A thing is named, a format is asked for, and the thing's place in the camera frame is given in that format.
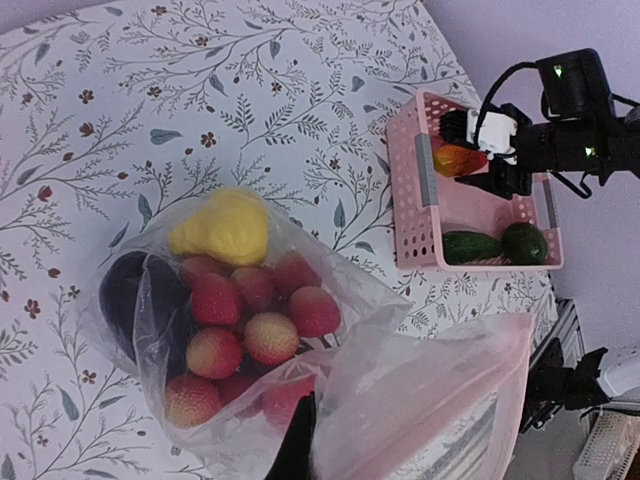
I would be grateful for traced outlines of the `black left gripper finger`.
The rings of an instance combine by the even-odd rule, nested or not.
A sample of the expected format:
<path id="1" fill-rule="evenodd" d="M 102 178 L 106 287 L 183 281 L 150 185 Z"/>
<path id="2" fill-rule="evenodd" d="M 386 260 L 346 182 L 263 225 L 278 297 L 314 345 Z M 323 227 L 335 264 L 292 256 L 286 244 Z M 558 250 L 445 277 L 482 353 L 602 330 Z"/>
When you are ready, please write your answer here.
<path id="1" fill-rule="evenodd" d="M 294 411 L 267 480 L 311 480 L 315 478 L 311 446 L 316 427 L 315 393 L 302 397 Z"/>

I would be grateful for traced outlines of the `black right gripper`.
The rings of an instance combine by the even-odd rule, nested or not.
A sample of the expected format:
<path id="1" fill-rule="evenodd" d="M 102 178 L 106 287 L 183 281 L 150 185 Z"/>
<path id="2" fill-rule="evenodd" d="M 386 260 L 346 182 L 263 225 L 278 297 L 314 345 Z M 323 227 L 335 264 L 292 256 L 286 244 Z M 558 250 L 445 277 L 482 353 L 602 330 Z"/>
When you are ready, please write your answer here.
<path id="1" fill-rule="evenodd" d="M 609 140 L 615 137 L 615 121 L 582 119 L 554 121 L 530 125 L 522 136 L 534 147 L 528 159 L 519 158 L 515 166 L 501 170 L 490 167 L 487 171 L 462 175 L 455 182 L 478 188 L 488 193 L 499 193 L 503 198 L 515 194 L 531 193 L 532 176 L 550 173 L 581 198 L 591 196 L 585 183 L 575 185 L 564 178 L 564 172 L 580 172 L 595 176 L 604 186 L 613 174 Z"/>

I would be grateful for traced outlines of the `orange toy mango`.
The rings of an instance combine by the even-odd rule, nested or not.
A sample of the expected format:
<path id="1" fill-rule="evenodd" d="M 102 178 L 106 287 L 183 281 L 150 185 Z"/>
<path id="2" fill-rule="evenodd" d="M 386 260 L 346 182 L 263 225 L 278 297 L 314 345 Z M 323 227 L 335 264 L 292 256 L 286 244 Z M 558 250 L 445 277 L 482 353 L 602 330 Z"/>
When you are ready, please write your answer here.
<path id="1" fill-rule="evenodd" d="M 436 149 L 433 160 L 435 170 L 445 177 L 470 175 L 488 163 L 484 153 L 451 144 Z"/>

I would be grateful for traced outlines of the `red toy lychee bunch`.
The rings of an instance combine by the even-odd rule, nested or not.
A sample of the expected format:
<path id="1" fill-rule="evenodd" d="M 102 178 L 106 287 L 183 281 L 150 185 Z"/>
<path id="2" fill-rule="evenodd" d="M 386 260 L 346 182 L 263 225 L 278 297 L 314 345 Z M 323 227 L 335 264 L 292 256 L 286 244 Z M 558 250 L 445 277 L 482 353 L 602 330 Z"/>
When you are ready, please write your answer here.
<path id="1" fill-rule="evenodd" d="M 342 323 L 337 301 L 297 251 L 272 266 L 238 268 L 196 256 L 182 262 L 180 274 L 195 330 L 178 355 L 183 373 L 165 389 L 165 416 L 178 428 L 211 420 Z"/>

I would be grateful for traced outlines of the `clear zip top bag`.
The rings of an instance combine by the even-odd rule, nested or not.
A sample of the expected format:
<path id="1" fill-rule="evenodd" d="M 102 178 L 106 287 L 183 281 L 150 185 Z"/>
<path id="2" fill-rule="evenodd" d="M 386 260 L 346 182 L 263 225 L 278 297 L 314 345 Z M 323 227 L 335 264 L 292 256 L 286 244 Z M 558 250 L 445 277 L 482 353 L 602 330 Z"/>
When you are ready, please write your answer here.
<path id="1" fill-rule="evenodd" d="M 409 304 L 375 277 L 295 226 L 262 198 L 269 212 L 272 266 L 299 252 L 337 301 L 342 323 L 309 350 L 262 376 L 211 420 L 178 428 L 165 416 L 163 373 L 146 375 L 116 345 L 99 305 L 100 284 L 132 251 L 182 262 L 168 235 L 209 199 L 173 209 L 99 267 L 81 297 L 79 327 L 95 348 L 140 383 L 151 413 L 178 446 L 198 456 L 216 479 L 267 479 L 286 429 L 264 413 L 237 414 L 276 385 L 315 375 L 314 479 L 500 479 L 515 447 L 529 368 L 532 314 L 486 315 L 431 340 L 398 332 Z M 238 268 L 222 263 L 225 267 Z"/>

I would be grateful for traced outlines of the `purple toy eggplant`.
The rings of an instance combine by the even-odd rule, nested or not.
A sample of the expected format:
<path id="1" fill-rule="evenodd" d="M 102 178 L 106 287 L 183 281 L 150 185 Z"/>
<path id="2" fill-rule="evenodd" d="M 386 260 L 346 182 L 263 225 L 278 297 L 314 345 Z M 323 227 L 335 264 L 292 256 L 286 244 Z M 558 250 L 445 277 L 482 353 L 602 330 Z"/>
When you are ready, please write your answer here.
<path id="1" fill-rule="evenodd" d="M 167 379 L 187 371 L 186 348 L 197 330 L 191 290 L 166 260 L 144 251 L 119 257 L 100 284 L 99 305 L 134 366 Z"/>

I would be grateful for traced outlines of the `yellow toy pepper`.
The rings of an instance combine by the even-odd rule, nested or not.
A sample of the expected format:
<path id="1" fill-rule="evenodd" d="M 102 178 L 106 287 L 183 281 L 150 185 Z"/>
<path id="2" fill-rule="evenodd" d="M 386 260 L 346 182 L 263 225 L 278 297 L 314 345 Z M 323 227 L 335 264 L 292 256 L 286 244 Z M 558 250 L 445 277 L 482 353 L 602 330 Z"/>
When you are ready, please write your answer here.
<path id="1" fill-rule="evenodd" d="M 262 263 L 268 253 L 269 212 L 250 190 L 215 190 L 197 213 L 168 235 L 175 255 L 207 255 L 231 266 Z"/>

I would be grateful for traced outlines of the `red toy apple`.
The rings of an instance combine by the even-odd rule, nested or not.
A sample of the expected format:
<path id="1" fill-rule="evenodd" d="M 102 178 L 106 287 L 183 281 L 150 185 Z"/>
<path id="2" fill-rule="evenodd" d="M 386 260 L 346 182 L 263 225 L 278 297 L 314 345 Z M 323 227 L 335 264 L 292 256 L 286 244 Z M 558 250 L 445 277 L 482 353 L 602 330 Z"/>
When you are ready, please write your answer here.
<path id="1" fill-rule="evenodd" d="M 235 401 L 258 379 L 259 377 L 255 374 L 235 372 L 230 377 L 217 381 L 216 388 L 223 405 L 226 406 Z M 237 417 L 241 419 L 252 418 L 259 413 L 264 413 L 271 425 L 279 429 L 286 429 L 299 400 L 314 391 L 315 380 L 316 376 L 310 375 L 286 385 L 272 386 L 256 400 L 254 405 L 241 410 Z"/>

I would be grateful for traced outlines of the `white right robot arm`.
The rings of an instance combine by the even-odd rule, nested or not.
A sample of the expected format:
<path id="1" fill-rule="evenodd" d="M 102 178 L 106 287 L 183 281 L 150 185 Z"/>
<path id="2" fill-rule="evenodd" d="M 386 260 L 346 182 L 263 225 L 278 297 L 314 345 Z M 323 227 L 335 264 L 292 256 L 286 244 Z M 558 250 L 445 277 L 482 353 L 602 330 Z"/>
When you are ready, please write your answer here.
<path id="1" fill-rule="evenodd" d="M 503 84 L 521 70 L 539 74 L 542 123 L 533 123 L 511 103 L 492 102 Z M 530 195 L 536 174 L 548 173 L 588 199 L 592 191 L 586 183 L 574 184 L 565 173 L 595 176 L 601 185 L 615 172 L 639 173 L 639 104 L 611 91 L 593 49 L 509 67 L 490 87 L 480 108 L 444 114 L 439 134 L 447 144 L 488 158 L 486 172 L 458 175 L 458 183 L 506 200 Z"/>

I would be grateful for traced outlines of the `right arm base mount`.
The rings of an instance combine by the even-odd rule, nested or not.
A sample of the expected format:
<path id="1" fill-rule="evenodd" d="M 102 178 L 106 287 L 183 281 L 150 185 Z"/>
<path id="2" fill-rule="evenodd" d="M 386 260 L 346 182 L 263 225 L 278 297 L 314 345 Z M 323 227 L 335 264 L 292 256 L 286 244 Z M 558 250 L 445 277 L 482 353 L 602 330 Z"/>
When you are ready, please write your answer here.
<path id="1" fill-rule="evenodd" d="M 519 433 L 541 429 L 562 409 L 584 410 L 609 403 L 611 397 L 599 383 L 600 364 L 607 352 L 601 347 L 587 353 L 575 367 L 567 367 L 560 339 L 552 338 L 529 371 Z"/>

